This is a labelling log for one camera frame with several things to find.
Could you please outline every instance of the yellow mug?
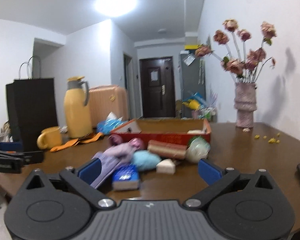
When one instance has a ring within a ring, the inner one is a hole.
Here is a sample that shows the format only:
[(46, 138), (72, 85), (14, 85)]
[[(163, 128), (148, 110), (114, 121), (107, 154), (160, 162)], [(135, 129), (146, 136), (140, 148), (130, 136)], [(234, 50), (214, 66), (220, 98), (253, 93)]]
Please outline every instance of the yellow mug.
[(44, 129), (37, 139), (37, 146), (43, 150), (62, 145), (62, 136), (59, 129), (60, 127), (57, 126)]

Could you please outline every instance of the white sponge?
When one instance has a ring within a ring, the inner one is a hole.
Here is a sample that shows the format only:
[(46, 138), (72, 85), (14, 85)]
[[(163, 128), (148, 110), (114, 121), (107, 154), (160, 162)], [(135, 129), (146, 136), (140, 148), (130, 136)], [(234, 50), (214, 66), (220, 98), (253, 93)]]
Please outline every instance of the white sponge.
[(158, 163), (156, 168), (157, 168), (157, 173), (174, 174), (176, 172), (176, 166), (174, 165), (173, 161), (170, 159), (166, 159)]

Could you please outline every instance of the pink rose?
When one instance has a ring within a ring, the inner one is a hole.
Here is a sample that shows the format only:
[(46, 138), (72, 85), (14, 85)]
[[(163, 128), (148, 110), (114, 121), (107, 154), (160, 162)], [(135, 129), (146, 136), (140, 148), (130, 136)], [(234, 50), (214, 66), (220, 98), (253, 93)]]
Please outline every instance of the pink rose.
[(212, 50), (210, 49), (210, 47), (207, 45), (203, 45), (199, 49), (197, 49), (194, 54), (197, 57), (204, 57), (205, 55), (210, 54), (210, 53), (212, 53)]
[(225, 20), (222, 25), (232, 33), (238, 28), (238, 22), (235, 19)]
[(263, 61), (266, 58), (266, 52), (263, 48), (257, 49), (256, 51), (249, 50), (247, 59), (251, 61)]
[(261, 25), (261, 32), (266, 39), (271, 39), (277, 36), (274, 25), (266, 21), (264, 21)]
[(245, 64), (245, 69), (254, 71), (254, 69), (256, 68), (256, 66), (258, 65), (258, 61), (257, 60), (247, 60), (246, 64)]
[(247, 41), (252, 38), (251, 33), (245, 29), (237, 32), (237, 35), (240, 37), (242, 41)]
[(220, 65), (221, 65), (221, 67), (223, 67), (224, 68), (224, 70), (226, 70), (227, 71), (227, 64), (224, 62), (224, 61), (220, 61)]
[(216, 34), (213, 36), (213, 40), (218, 42), (219, 45), (225, 45), (229, 42), (228, 36), (222, 30), (216, 31)]
[(230, 59), (230, 61), (227, 63), (227, 71), (230, 71), (232, 73), (235, 73), (237, 75), (242, 75), (242, 69), (244, 64), (241, 63), (238, 59)]

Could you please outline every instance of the yellow thermos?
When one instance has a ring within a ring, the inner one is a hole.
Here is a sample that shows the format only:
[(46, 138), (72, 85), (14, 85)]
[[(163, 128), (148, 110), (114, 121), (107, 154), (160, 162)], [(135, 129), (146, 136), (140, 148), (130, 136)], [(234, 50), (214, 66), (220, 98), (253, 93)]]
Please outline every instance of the yellow thermos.
[[(87, 81), (81, 81), (83, 78), (72, 77), (68, 79), (64, 108), (70, 138), (83, 137), (92, 132), (88, 105), (89, 85)], [(85, 84), (86, 93), (82, 89), (83, 84)]]

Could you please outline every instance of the blue gripper pad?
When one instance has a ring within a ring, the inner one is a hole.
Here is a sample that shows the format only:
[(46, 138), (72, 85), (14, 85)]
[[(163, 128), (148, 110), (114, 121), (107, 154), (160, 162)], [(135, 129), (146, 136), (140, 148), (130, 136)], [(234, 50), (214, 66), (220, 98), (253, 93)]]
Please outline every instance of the blue gripper pad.
[(90, 185), (100, 175), (101, 167), (101, 161), (95, 158), (80, 168), (77, 168), (76, 174), (80, 179)]
[(201, 159), (198, 163), (198, 173), (210, 186), (222, 178), (224, 170), (206, 159)]

